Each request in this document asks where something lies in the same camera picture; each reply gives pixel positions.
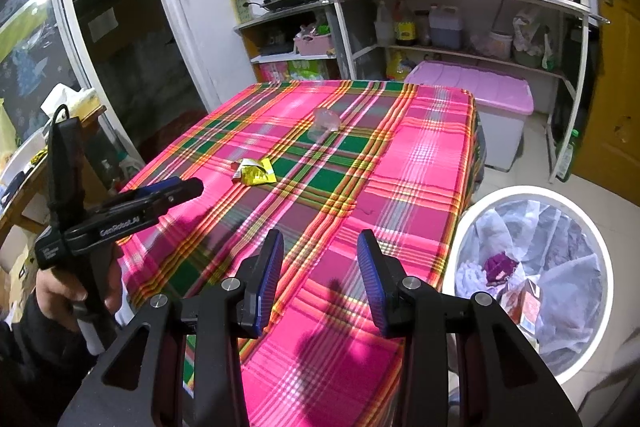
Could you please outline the person's left hand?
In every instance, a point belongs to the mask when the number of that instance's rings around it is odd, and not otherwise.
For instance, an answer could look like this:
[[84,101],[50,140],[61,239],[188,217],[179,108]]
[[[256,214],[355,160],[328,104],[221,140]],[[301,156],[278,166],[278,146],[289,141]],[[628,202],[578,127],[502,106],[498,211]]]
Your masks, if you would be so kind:
[[[115,314],[122,306],[122,269],[118,262],[121,257],[122,250],[114,244],[104,296],[104,305],[111,314]],[[58,322],[71,332],[79,332],[73,303],[84,300],[87,291],[73,274],[57,269],[39,270],[35,293],[38,307],[45,317]]]

